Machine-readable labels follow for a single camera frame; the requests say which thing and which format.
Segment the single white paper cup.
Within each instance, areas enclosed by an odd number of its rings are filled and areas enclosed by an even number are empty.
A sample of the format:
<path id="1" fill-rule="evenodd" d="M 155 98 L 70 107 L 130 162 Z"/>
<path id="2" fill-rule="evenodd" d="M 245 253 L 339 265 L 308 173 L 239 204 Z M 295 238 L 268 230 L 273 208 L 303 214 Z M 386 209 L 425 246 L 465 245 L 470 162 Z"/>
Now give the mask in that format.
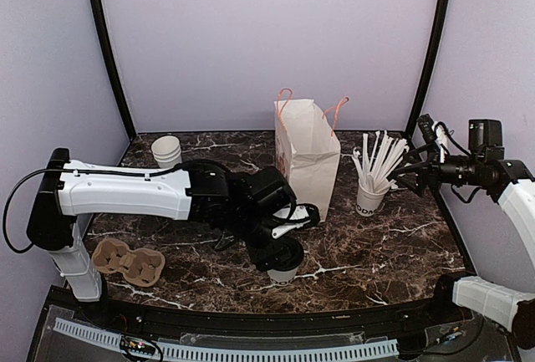
<path id="1" fill-rule="evenodd" d="M 298 268 L 292 268 L 289 270 L 276 270 L 270 269 L 267 271 L 267 275 L 270 281 L 275 286 L 289 285 L 295 278 Z"/>

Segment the stack of white paper cups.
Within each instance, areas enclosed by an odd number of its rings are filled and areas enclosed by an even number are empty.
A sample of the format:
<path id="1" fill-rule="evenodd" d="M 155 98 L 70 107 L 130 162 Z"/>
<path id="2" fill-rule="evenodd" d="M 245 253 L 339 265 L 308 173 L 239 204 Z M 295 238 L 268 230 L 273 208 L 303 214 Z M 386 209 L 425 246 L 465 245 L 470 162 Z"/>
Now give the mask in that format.
<path id="1" fill-rule="evenodd" d="M 158 138 L 152 143 L 150 149 L 157 165 L 162 169 L 182 163 L 181 143 L 173 135 Z"/>

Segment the black cup lid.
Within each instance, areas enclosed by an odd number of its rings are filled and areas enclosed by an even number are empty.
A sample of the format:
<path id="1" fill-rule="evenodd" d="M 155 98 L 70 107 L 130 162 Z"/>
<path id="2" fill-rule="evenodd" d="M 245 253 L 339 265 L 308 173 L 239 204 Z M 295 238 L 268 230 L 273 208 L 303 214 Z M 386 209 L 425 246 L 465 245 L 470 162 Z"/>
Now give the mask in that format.
<path id="1" fill-rule="evenodd" d="M 298 268 L 304 259 L 304 250 L 301 242 L 291 237 L 283 237 L 277 240 L 280 253 L 276 256 L 275 269 L 278 271 L 290 271 Z"/>

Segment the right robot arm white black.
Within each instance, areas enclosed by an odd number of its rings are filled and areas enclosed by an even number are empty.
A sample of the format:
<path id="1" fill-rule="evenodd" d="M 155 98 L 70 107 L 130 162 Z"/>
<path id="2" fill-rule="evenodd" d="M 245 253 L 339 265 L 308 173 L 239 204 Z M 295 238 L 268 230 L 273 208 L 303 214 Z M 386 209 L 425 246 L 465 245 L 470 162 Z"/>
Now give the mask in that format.
<path id="1" fill-rule="evenodd" d="M 468 147 L 453 155 L 439 136 L 451 137 L 443 122 L 429 115 L 418 120 L 425 144 L 408 151 L 401 165 L 388 174 L 402 186 L 423 195 L 443 184 L 452 190 L 473 186 L 484 191 L 506 214 L 529 256 L 534 254 L 534 176 L 519 160 L 505 159 L 502 124 L 498 120 L 470 120 Z M 440 276 L 426 315 L 445 323 L 460 308 L 468 308 L 500 325 L 521 349 L 534 347 L 534 296 L 491 283 L 474 273 Z"/>

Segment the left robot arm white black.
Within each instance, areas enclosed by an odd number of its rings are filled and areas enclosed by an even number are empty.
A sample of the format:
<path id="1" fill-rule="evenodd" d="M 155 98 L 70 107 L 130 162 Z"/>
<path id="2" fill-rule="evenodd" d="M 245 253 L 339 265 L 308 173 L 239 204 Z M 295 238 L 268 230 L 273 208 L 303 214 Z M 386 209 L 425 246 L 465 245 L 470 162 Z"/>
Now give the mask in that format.
<path id="1" fill-rule="evenodd" d="M 299 203 L 283 174 L 269 166 L 252 174 L 234 172 L 197 159 L 167 169 L 91 165 L 54 150 L 30 212 L 26 234 L 31 247 L 52 257 L 75 298 L 100 325 L 118 318 L 106 298 L 103 266 L 89 255 L 77 218 L 110 213 L 165 217 L 204 223 L 244 242 L 257 270 L 292 279 L 303 261 L 294 229 L 319 223 L 319 209 Z"/>

